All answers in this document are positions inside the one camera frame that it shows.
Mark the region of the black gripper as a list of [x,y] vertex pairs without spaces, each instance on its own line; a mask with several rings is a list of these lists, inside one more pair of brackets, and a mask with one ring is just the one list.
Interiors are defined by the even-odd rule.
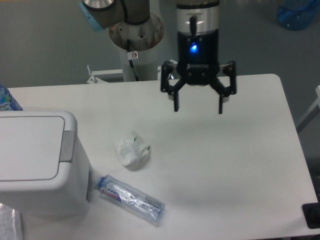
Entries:
[[[161,66],[160,91],[168,93],[173,100],[174,111],[179,105],[179,90],[185,85],[210,85],[219,95],[218,113],[223,113],[223,103],[230,95],[237,93],[236,62],[230,61],[219,66],[219,30],[197,32],[196,34],[178,32],[178,64],[166,60]],[[169,82],[169,75],[177,70],[180,79],[175,85]],[[229,86],[224,86],[217,74],[219,70],[229,77]]]

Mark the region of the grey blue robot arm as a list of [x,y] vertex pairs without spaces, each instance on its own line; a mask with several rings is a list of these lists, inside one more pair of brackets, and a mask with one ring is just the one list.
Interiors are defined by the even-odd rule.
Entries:
[[[185,85],[211,86],[219,94],[219,113],[230,95],[237,93],[236,63],[218,62],[218,0],[178,0],[178,62],[161,66],[160,90],[172,98],[179,110],[179,90]],[[148,0],[82,0],[79,7],[97,31],[125,23],[141,27],[152,19]]]

